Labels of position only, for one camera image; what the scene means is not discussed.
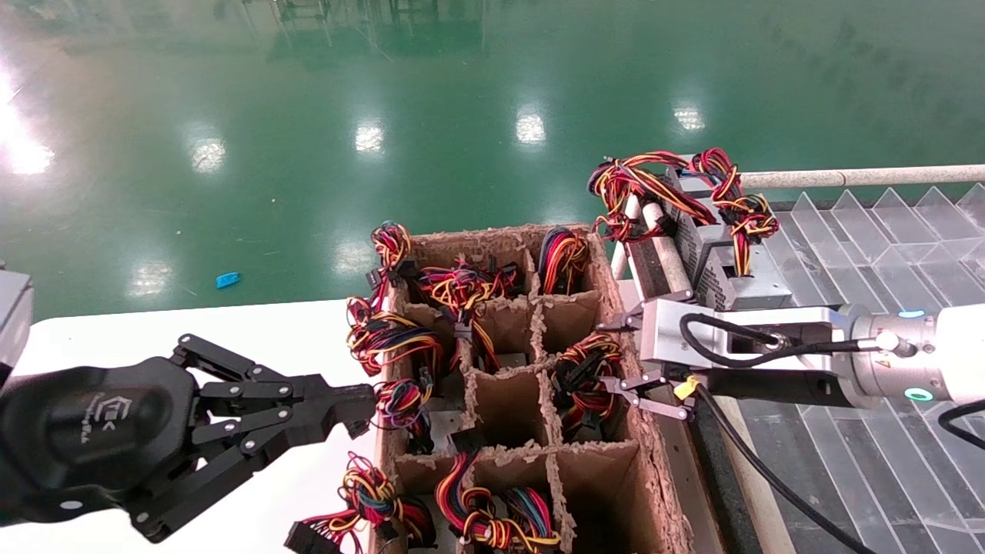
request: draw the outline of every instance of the black wire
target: black wire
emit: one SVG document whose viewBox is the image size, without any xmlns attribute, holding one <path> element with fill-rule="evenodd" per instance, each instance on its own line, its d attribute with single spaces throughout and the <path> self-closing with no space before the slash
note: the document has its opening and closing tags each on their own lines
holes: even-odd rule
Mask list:
<svg viewBox="0 0 985 554">
<path fill-rule="evenodd" d="M 941 414 L 941 417 L 937 418 L 937 422 L 941 424 L 941 427 L 943 427 L 944 430 L 947 431 L 948 433 L 951 433 L 955 437 L 958 437 L 963 441 L 971 443 L 972 445 L 975 445 L 980 449 L 985 450 L 985 441 L 982 441 L 975 435 L 968 433 L 967 431 L 961 429 L 960 427 L 952 423 L 952 421 L 954 421 L 959 417 L 964 417 L 966 415 L 970 415 L 975 412 L 980 412 L 982 410 L 985 410 L 985 399 L 976 400 L 974 402 L 964 404 L 962 406 L 951 408 L 950 410 Z"/>
<path fill-rule="evenodd" d="M 781 481 L 775 473 L 766 467 L 766 464 L 764 464 L 762 460 L 755 455 L 752 449 L 749 448 L 746 441 L 739 436 L 739 432 L 736 431 L 736 428 L 732 426 L 732 422 L 730 422 L 725 416 L 725 413 L 722 412 L 722 408 L 718 405 L 715 397 L 711 395 L 711 392 L 709 392 L 703 384 L 699 384 L 697 386 L 697 394 L 701 397 L 701 399 L 708 403 L 708 407 L 711 408 L 711 414 L 715 416 L 715 420 L 718 422 L 718 425 L 720 425 L 725 431 L 725 434 L 729 436 L 729 439 L 735 444 L 736 448 L 739 449 L 742 456 L 750 463 L 753 469 L 755 469 L 756 472 L 758 472 L 759 475 L 761 475 L 762 478 L 769 483 L 769 486 L 773 487 L 773 490 L 780 493 L 783 498 L 787 499 L 790 504 L 794 505 L 794 508 L 800 510 L 801 513 L 810 518 L 814 523 L 817 523 L 820 528 L 827 531 L 828 534 L 837 539 L 841 544 L 847 546 L 852 552 L 855 552 L 856 554 L 876 554 L 874 550 L 870 549 L 865 544 L 862 544 L 862 542 L 857 538 L 841 530 L 841 528 L 832 523 L 830 519 L 825 518 L 820 512 L 812 508 L 810 504 L 798 496 L 797 493 Z"/>
<path fill-rule="evenodd" d="M 859 351 L 857 340 L 843 340 L 838 342 L 819 342 L 815 344 L 788 346 L 787 348 L 781 348 L 780 350 L 776 350 L 774 352 L 768 352 L 766 354 L 756 356 L 755 358 L 736 360 L 735 358 L 715 354 L 711 350 L 708 350 L 699 340 L 697 340 L 694 333 L 690 331 L 691 323 L 703 323 L 709 327 L 716 327 L 730 334 L 744 336 L 763 344 L 776 344 L 776 337 L 742 325 L 731 323 L 729 321 L 722 321 L 721 319 L 712 317 L 711 315 L 705 315 L 704 313 L 685 313 L 681 317 L 681 337 L 684 338 L 685 342 L 687 342 L 688 345 L 694 349 L 694 352 L 697 352 L 709 362 L 718 364 L 719 366 L 725 368 L 753 368 L 760 364 L 765 364 L 766 362 L 779 360 L 780 358 L 804 356 L 805 354 L 833 354 L 835 352 Z"/>
</svg>

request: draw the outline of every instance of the wire harness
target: wire harness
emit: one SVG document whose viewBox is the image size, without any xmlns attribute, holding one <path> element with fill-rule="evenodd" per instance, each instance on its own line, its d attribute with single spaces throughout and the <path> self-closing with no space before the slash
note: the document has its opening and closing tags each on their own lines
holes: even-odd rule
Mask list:
<svg viewBox="0 0 985 554">
<path fill-rule="evenodd" d="M 349 350 L 370 377 L 376 377 L 384 363 L 392 364 L 420 353 L 425 365 L 436 368 L 443 356 L 441 342 L 433 330 L 396 313 L 378 312 L 360 297 L 347 300 Z"/>
<path fill-rule="evenodd" d="M 368 299 L 350 297 L 347 315 L 350 327 L 347 344 L 353 358 L 370 377 L 378 376 L 385 364 L 405 358 L 415 365 L 415 378 L 379 383 L 376 388 L 375 425 L 384 430 L 406 430 L 411 453 L 430 453 L 430 420 L 425 404 L 430 400 L 443 360 L 444 349 L 437 333 L 396 313 L 385 312 L 383 301 L 390 286 L 413 268 L 407 255 L 411 239 L 407 229 L 386 222 L 370 238 L 380 256 L 380 268 L 367 274 L 373 293 Z"/>
<path fill-rule="evenodd" d="M 340 551 L 348 537 L 355 546 L 354 552 L 363 554 L 357 537 L 363 521 L 387 541 L 399 536 L 393 525 L 394 521 L 399 522 L 407 532 L 409 548 L 434 546 L 437 532 L 427 507 L 418 499 L 397 495 L 386 474 L 354 452 L 349 452 L 339 496 L 346 502 L 344 510 L 296 522 L 285 546 L 298 554 L 333 553 Z"/>
<path fill-rule="evenodd" d="M 483 316 L 484 302 L 493 298 L 516 298 L 522 292 L 523 273 L 516 263 L 496 268 L 490 258 L 489 270 L 469 264 L 459 255 L 454 267 L 424 267 L 419 277 L 422 293 L 455 325 L 455 337 L 472 341 L 476 355 L 483 361 L 488 373 L 499 371 L 499 359 L 493 348 L 493 340 L 479 324 Z M 452 367 L 457 368 L 461 352 L 456 343 Z"/>
<path fill-rule="evenodd" d="M 438 482 L 434 499 L 463 544 L 475 542 L 503 552 L 546 553 L 560 544 L 547 502 L 531 488 L 510 489 L 502 494 L 509 515 L 498 518 L 493 493 L 483 487 L 464 488 L 474 453 L 455 456 L 451 473 Z"/>
<path fill-rule="evenodd" d="M 566 441 L 578 429 L 598 429 L 612 416 L 616 396 L 606 391 L 599 378 L 619 375 L 622 358 L 622 349 L 610 335 L 593 333 L 565 350 L 548 369 Z"/>
<path fill-rule="evenodd" d="M 577 292 L 588 265 L 588 242 L 567 227 L 555 227 L 544 235 L 537 273 L 541 294 L 569 295 Z"/>
<path fill-rule="evenodd" d="M 411 454 L 427 454 L 434 450 L 430 419 L 424 410 L 432 392 L 433 380 L 427 368 L 420 369 L 418 381 L 401 379 L 376 386 L 377 427 L 387 431 L 406 430 L 411 436 L 407 446 Z"/>
<path fill-rule="evenodd" d="M 404 262 L 411 253 L 411 234 L 403 225 L 386 221 L 374 229 L 369 238 L 379 254 L 380 265 L 366 274 L 372 289 L 369 303 L 374 312 L 379 312 L 389 288 L 400 281 L 400 272 L 406 271 Z"/>
<path fill-rule="evenodd" d="M 606 227 L 603 238 L 639 242 L 669 234 L 665 223 L 642 233 L 634 229 L 637 222 L 624 212 L 631 194 L 638 196 L 640 202 L 661 201 L 674 206 L 691 216 L 698 225 L 715 225 L 715 216 L 706 206 L 676 188 L 668 177 L 642 167 L 649 164 L 673 168 L 680 174 L 699 177 L 708 184 L 712 204 L 718 209 L 725 225 L 729 226 L 736 275 L 749 275 L 750 246 L 776 233 L 779 221 L 764 197 L 743 192 L 738 166 L 720 148 L 705 150 L 690 160 L 665 151 L 647 152 L 625 160 L 606 158 L 588 179 L 588 191 L 602 198 L 606 206 L 606 215 L 595 222 L 596 230 Z"/>
</svg>

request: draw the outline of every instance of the blue object on floor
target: blue object on floor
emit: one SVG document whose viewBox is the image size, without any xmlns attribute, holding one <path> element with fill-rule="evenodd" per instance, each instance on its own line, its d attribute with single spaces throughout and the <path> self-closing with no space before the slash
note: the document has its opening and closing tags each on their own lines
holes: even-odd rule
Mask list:
<svg viewBox="0 0 985 554">
<path fill-rule="evenodd" d="M 231 273 L 224 273 L 224 274 L 220 275 L 219 277 L 216 277 L 216 288 L 217 289 L 224 289 L 225 287 L 229 287 L 231 285 L 235 285 L 238 282 L 239 282 L 239 273 L 238 272 L 233 271 Z"/>
</svg>

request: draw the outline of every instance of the cardboard box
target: cardboard box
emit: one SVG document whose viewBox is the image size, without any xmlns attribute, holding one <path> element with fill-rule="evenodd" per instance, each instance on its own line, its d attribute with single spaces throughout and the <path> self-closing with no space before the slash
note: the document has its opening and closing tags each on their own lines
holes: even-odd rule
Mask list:
<svg viewBox="0 0 985 554">
<path fill-rule="evenodd" d="M 652 414 L 628 409 L 612 418 L 606 442 L 565 443 L 552 405 L 547 368 L 568 346 L 592 332 L 596 323 L 622 312 L 616 281 L 602 241 L 586 226 L 569 226 L 586 237 L 591 259 L 579 292 L 570 296 L 541 295 L 535 260 L 544 234 L 552 227 L 524 226 L 412 237 L 419 267 L 449 267 L 457 255 L 486 263 L 495 256 L 502 265 L 517 262 L 525 272 L 524 295 L 486 304 L 481 322 L 492 337 L 496 353 L 519 354 L 513 367 L 488 375 L 472 360 L 470 345 L 462 345 L 461 378 L 447 383 L 429 404 L 434 453 L 407 454 L 401 432 L 380 436 L 380 467 L 398 491 L 419 496 L 431 507 L 438 529 L 438 554 L 462 552 L 448 531 L 447 521 L 433 504 L 438 480 L 448 474 L 452 453 L 446 435 L 478 427 L 492 444 L 482 450 L 466 486 L 485 486 L 496 493 L 532 486 L 553 507 L 560 551 L 565 554 L 684 554 L 693 550 L 688 521 L 681 511 L 664 443 Z M 391 294 L 393 310 L 430 326 L 447 348 L 454 338 L 451 326 L 437 310 L 412 298 L 401 286 Z M 617 335 L 624 351 L 627 376 L 642 373 L 631 335 Z M 515 365 L 525 360 L 525 365 Z M 384 369 L 394 380 L 411 374 L 410 364 Z M 370 544 L 368 552 L 378 552 Z M 383 549 L 403 553 L 403 546 Z"/>
</svg>

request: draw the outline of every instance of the glossy epoxy floor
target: glossy epoxy floor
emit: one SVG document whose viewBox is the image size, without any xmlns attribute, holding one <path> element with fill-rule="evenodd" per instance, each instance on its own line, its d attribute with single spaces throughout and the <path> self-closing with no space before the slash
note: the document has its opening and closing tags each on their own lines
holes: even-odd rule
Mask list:
<svg viewBox="0 0 985 554">
<path fill-rule="evenodd" d="M 592 220 L 607 154 L 979 163 L 983 20 L 970 0 L 13 0 L 0 258 L 38 318 L 339 298 L 386 219 Z"/>
</svg>

